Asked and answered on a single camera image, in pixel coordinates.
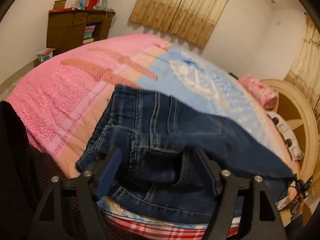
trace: floor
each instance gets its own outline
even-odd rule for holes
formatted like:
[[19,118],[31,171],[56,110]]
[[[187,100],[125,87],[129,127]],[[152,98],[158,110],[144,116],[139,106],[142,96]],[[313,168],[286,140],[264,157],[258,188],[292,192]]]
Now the floor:
[[0,102],[2,100],[6,100],[9,95],[11,94],[11,92],[13,91],[13,89],[16,87],[16,85],[19,83],[19,81],[25,76],[27,75],[31,70],[29,70],[27,73],[23,74],[21,77],[19,77],[15,82],[13,82],[5,91],[2,92],[2,94],[0,95]]

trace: brown wooden desk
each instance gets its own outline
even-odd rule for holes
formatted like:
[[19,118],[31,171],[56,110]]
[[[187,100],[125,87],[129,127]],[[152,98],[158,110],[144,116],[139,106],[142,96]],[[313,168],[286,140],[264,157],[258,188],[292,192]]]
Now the brown wooden desk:
[[49,12],[47,48],[54,48],[54,55],[83,45],[85,27],[95,25],[94,41],[108,38],[113,14],[97,10]]

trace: black polka dot fabric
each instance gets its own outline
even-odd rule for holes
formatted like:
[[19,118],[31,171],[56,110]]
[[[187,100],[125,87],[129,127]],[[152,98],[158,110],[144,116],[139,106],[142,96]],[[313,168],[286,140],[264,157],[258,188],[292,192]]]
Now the black polka dot fabric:
[[[62,170],[58,167],[55,161],[49,154],[41,153],[39,150],[29,145],[30,156],[33,160],[36,170],[36,187],[38,192],[42,195],[47,187],[47,184],[53,176],[65,178]],[[74,238],[76,240],[86,240],[87,235],[84,231],[84,226],[81,220],[79,206],[76,197],[70,198],[71,215],[75,227]],[[137,236],[133,233],[126,232],[120,228],[113,226],[109,223],[108,218],[103,214],[103,218],[106,225],[106,230],[110,236],[110,240],[143,240],[144,237]]]

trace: bed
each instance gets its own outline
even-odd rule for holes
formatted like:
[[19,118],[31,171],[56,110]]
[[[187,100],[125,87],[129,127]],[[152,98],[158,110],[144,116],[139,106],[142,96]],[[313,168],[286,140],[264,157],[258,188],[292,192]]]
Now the bed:
[[[7,101],[24,122],[30,143],[50,154],[65,176],[73,178],[79,175],[75,162],[85,150],[118,83],[158,90],[200,112],[229,117],[300,178],[306,180],[313,172],[317,157],[316,124],[299,91],[282,81],[265,81],[280,94],[275,111],[285,120],[294,120],[294,130],[305,152],[300,163],[291,160],[265,110],[236,79],[198,55],[155,35],[111,38],[57,55],[28,73]],[[297,114],[291,115],[291,109]],[[288,201],[294,195],[290,188]],[[109,198],[99,206],[120,227],[126,221],[160,227],[159,230],[177,227],[131,213]],[[238,223],[239,218],[235,218],[235,227]],[[183,228],[204,232],[206,225]]]

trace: round wooden headboard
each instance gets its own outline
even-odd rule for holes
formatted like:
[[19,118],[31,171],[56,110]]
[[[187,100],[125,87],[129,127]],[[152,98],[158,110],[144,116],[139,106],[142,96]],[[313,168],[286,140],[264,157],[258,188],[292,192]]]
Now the round wooden headboard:
[[307,181],[313,174],[318,156],[318,128],[311,106],[299,89],[287,81],[265,79],[262,82],[279,93],[279,101],[273,111],[286,120],[305,153],[299,165],[300,177]]

